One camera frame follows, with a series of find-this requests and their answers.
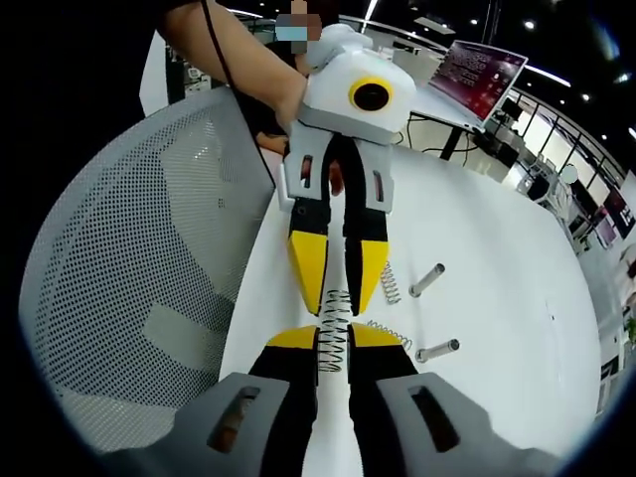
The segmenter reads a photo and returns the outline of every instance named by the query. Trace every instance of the black cable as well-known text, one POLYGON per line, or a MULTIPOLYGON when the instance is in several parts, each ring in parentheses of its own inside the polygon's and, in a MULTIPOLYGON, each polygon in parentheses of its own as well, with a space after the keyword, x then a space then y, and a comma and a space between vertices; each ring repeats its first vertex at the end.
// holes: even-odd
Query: black cable
MULTIPOLYGON (((456 153, 456 152, 472 152, 475 149, 479 149, 479 146, 474 146, 471 147, 470 149, 455 149, 452 154, 456 153)), ((421 152, 428 152, 428 151, 443 151, 444 149, 439 148, 439 147, 429 147, 428 149, 424 149, 421 152)))
POLYGON ((412 121, 412 116, 410 115, 408 117, 408 121, 406 122, 406 135, 408 136, 408 148, 412 149, 413 148, 413 143, 410 140, 410 122, 412 121))
MULTIPOLYGON (((215 28, 212 26, 212 17, 210 16, 210 8, 208 7, 208 2, 206 0, 201 0, 201 6, 203 8, 204 17, 206 18, 206 25, 208 26, 208 32, 210 33, 210 38, 212 38, 212 43, 215 46, 215 50, 217 50, 217 56, 219 57, 219 61, 221 62, 221 68, 223 68, 223 73, 226 75, 226 80, 228 81, 228 85, 230 86, 230 89, 232 90, 232 93, 234 94, 235 99, 237 100, 238 110, 240 111, 240 114, 242 115, 243 120, 247 122, 245 119, 245 114, 239 103, 239 96, 238 96, 239 89, 237 88, 237 85, 235 84, 235 81, 232 78, 232 74, 230 73, 230 68, 228 68, 228 63, 226 62, 226 57, 221 51, 221 45, 219 45, 219 39, 217 38, 217 34, 215 33, 215 28)), ((262 157, 262 152, 260 152, 260 146, 256 142, 256 138, 252 134, 250 134, 249 136, 251 137, 254 147, 256 148, 256 151, 258 152, 258 155, 260 156, 260 160, 262 161, 262 166, 265 168, 265 171, 267 171, 267 175, 269 176, 269 180, 271 181, 271 184, 275 186, 276 183, 274 182, 274 178, 271 175, 271 172, 269 171, 269 167, 267 167, 265 158, 262 157)))
POLYGON ((408 116, 408 122, 406 123, 406 135, 408 136, 408 147, 410 149, 413 148, 413 143, 410 140, 410 124, 412 122, 423 122, 423 121, 429 121, 429 120, 430 119, 428 119, 427 117, 413 117, 412 113, 408 116))
POLYGON ((466 133, 466 156, 461 167, 466 167, 466 163, 468 162, 468 144, 470 144, 470 142, 468 141, 468 133, 466 133))

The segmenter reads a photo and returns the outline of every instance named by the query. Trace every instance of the spring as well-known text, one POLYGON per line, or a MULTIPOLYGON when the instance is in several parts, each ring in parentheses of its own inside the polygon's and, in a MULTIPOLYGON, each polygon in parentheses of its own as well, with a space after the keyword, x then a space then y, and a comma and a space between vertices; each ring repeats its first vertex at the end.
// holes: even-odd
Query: spring
POLYGON ((351 297, 344 290, 329 290, 325 301, 322 326, 318 336, 318 370, 327 373, 342 371, 347 347, 347 325, 344 318, 351 313, 351 297))
POLYGON ((379 330, 382 330, 386 333, 389 333, 390 335, 394 335, 396 338, 398 338, 401 342, 401 345, 404 347, 405 351, 410 350, 410 347, 413 346, 413 342, 410 338, 407 338, 406 336, 403 336, 399 333, 396 333, 394 330, 391 330, 389 328, 387 328, 386 326, 381 325, 380 323, 370 320, 367 322, 367 326, 373 326, 374 328, 377 328, 379 330))
POLYGON ((401 297, 399 296, 398 284, 396 283, 396 278, 394 277, 394 271, 391 269, 391 264, 387 262, 387 266, 382 271, 380 275, 380 283, 382 284, 382 289, 385 292, 385 297, 387 298, 387 303, 390 305, 395 305, 401 301, 401 297))

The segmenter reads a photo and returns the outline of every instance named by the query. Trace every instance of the mesh chair back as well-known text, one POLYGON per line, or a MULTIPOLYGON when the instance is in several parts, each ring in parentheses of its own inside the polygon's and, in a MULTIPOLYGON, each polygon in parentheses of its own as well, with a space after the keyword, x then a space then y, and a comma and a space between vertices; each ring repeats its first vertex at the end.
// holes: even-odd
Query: mesh chair back
POLYGON ((273 192, 225 87, 157 112, 76 176, 43 224, 20 322, 97 451, 148 445, 218 380, 273 192))

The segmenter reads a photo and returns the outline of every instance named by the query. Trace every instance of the white desk surface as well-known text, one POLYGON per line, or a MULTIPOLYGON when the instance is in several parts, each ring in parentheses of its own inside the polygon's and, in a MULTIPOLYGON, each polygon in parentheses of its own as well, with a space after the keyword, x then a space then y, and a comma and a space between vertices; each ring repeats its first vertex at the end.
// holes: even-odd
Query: white desk surface
MULTIPOLYGON (((417 369, 438 373, 484 407, 514 446, 567 454, 594 419, 600 351, 587 284, 557 221, 487 177, 401 147, 396 156, 388 227, 402 302, 388 305, 379 286, 356 321, 375 320, 408 336, 413 360, 417 348, 458 339, 456 353, 417 369), (446 272, 410 298, 408 286, 437 262, 446 272)), ((331 203, 325 290, 346 289, 343 195, 331 203)), ((274 196, 243 278, 221 377, 246 373, 276 333, 320 323, 301 301, 287 233, 288 217, 274 196)), ((303 475, 362 476, 346 369, 319 380, 303 475)))
POLYGON ((430 84, 417 87, 411 111, 468 131, 483 129, 481 121, 471 117, 461 104, 430 84))

